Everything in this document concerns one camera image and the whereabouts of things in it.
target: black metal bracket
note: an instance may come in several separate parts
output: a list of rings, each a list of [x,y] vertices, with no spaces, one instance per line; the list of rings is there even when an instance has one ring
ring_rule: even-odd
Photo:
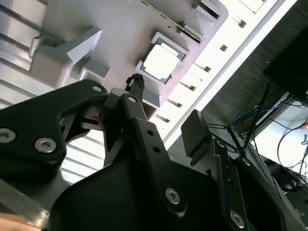
[[[191,165],[205,171],[216,182],[220,210],[226,223],[232,230],[248,231],[237,170],[229,161],[226,147],[212,138],[202,113],[197,110],[190,114],[181,130],[186,155],[192,158]]]

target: blue cable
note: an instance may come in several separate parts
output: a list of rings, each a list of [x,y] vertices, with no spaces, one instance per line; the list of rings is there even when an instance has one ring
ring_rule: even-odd
[[[279,104],[279,105],[276,106],[276,107],[272,107],[272,108],[269,108],[269,109],[264,109],[264,110],[262,110],[261,112],[267,112],[267,111],[270,111],[270,110],[272,110],[272,109],[277,109],[277,108],[281,107],[282,105],[283,105],[283,103]],[[244,111],[244,112],[239,113],[239,114],[235,117],[233,123],[235,123],[235,122],[236,122],[237,120],[239,120],[240,118],[244,117],[246,114],[251,113],[252,111],[253,111],[253,110],[248,110],[248,111]]]

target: mounting hole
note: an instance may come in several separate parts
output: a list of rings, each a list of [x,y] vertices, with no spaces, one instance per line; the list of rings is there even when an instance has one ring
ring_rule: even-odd
[[[235,184],[233,183],[232,180],[228,179],[228,183],[229,183],[230,186],[235,187]]]
[[[129,96],[128,99],[132,101],[133,103],[137,102],[137,100],[134,97]]]
[[[93,86],[93,89],[94,89],[95,91],[99,91],[99,92],[102,91],[102,88],[99,87],[99,86]]]
[[[159,147],[153,147],[153,151],[156,152],[156,153],[159,153],[160,149],[159,149]]]
[[[232,169],[231,169],[230,167],[228,167],[228,166],[226,167],[226,169],[227,169],[227,171],[230,172],[230,173],[233,172]]]
[[[146,131],[150,136],[153,136],[154,135],[154,132],[152,132],[151,130],[147,130]]]

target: silver bolt head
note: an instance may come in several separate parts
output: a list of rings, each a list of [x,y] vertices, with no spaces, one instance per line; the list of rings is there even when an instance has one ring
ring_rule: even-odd
[[[247,160],[246,158],[243,158],[243,161],[244,161],[245,164],[247,164],[248,166],[250,166],[249,160]]]
[[[101,92],[102,91],[102,88],[98,87],[98,86],[93,86],[93,89],[95,91],[98,91],[98,92]]]
[[[239,227],[240,229],[243,229],[245,227],[245,223],[242,217],[237,212],[231,210],[230,217],[237,227]]]
[[[173,188],[166,189],[166,198],[174,205],[178,205],[180,203],[180,195]]]
[[[15,132],[8,128],[0,128],[0,143],[8,143],[16,138]]]
[[[40,138],[35,141],[34,147],[40,153],[52,153],[56,149],[57,144],[50,138]]]
[[[130,97],[130,96],[129,96],[128,99],[129,99],[130,101],[132,101],[133,103],[137,102],[137,100],[136,100],[135,98],[133,98],[133,97]]]

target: black cable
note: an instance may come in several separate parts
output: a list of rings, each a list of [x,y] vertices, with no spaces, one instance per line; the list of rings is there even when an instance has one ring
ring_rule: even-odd
[[[268,119],[268,120],[270,120],[270,121],[275,122],[276,124],[279,124],[280,126],[282,126],[282,127],[286,128],[286,129],[288,129],[288,130],[292,130],[292,128],[288,128],[288,127],[286,127],[285,125],[283,125],[283,124],[281,124],[281,123],[277,122],[277,121],[276,121],[276,120],[274,120],[274,119],[271,119],[271,118],[267,118],[267,119]]]
[[[298,108],[306,108],[306,107],[307,107],[307,106],[304,105],[303,103],[302,103],[302,105],[293,105],[293,104],[291,104],[291,103],[283,103],[283,104],[287,104],[287,105],[290,105],[290,106],[293,106],[293,107],[298,107]]]
[[[290,132],[292,132],[292,131],[294,131],[294,130],[300,129],[303,125],[300,125],[300,126],[298,126],[298,127],[296,127],[296,128],[293,128],[293,129],[290,129],[288,132],[286,132],[285,134],[283,134],[283,136],[281,137],[281,139],[280,139],[279,142],[278,142],[278,145],[277,145],[277,158],[278,158],[278,161],[279,161],[279,163],[281,164],[281,166],[282,166],[283,168],[285,168],[285,169],[287,169],[287,168],[284,167],[284,166],[282,165],[281,160],[280,160],[280,156],[279,156],[280,144],[281,144],[281,142],[283,141],[283,139],[284,139]]]
[[[299,173],[298,173],[298,180],[300,180],[300,176],[302,174],[302,167],[303,167],[303,164],[304,164],[304,161],[305,161],[305,158],[306,158],[307,155],[308,155],[308,145],[307,145],[307,147],[305,149],[304,157],[303,157],[303,159],[301,161],[301,165],[300,165],[300,169],[299,169]]]
[[[258,157],[259,157],[261,163],[263,164],[264,168],[265,168],[265,169],[268,171],[268,173],[270,174],[270,176],[271,176],[271,178],[272,178],[272,180],[273,180],[273,183],[274,183],[274,185],[275,185],[275,189],[276,189],[276,191],[277,191],[277,193],[278,193],[280,199],[282,200],[282,197],[281,197],[280,192],[279,192],[279,190],[278,190],[278,188],[277,188],[277,185],[276,185],[276,180],[275,180],[275,178],[273,177],[272,173],[270,172],[270,170],[268,169],[268,167],[265,165],[265,163],[264,163],[263,160],[261,159],[260,153],[259,153],[259,151],[258,151],[257,143],[256,143],[256,140],[255,140],[254,133],[252,133],[251,138],[252,138],[252,140],[253,140],[253,142],[254,142],[254,144],[255,144],[255,148],[256,148],[257,155],[258,155]]]

